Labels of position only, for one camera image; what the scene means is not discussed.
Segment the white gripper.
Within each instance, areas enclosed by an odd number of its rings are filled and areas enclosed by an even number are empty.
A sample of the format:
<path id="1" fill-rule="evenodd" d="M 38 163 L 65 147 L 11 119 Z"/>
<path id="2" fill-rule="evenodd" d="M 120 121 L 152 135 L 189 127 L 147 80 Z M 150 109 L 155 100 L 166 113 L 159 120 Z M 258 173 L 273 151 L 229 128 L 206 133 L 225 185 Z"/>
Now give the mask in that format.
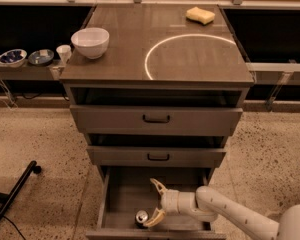
<path id="1" fill-rule="evenodd" d="M 197 210 L 196 195 L 194 192 L 180 192 L 167 190 L 157 179 L 151 178 L 150 182 L 155 186 L 161 196 L 161 207 L 156 208 L 150 219 L 143 223 L 144 227 L 150 228 L 159 224 L 167 214 L 181 214 L 192 216 Z"/>

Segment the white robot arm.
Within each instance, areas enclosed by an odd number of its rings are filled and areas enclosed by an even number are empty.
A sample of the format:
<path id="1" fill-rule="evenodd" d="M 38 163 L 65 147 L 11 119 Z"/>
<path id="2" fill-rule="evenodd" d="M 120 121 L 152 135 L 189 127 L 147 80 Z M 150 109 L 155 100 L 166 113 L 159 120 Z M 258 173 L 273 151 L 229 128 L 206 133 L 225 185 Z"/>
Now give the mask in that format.
<path id="1" fill-rule="evenodd" d="M 167 189 L 155 178 L 161 196 L 161 208 L 156 208 L 145 227 L 159 224 L 168 214 L 188 215 L 198 221 L 213 222 L 219 215 L 243 231 L 252 240 L 300 240 L 300 204 L 286 210 L 278 222 L 236 203 L 209 186 L 195 192 Z"/>

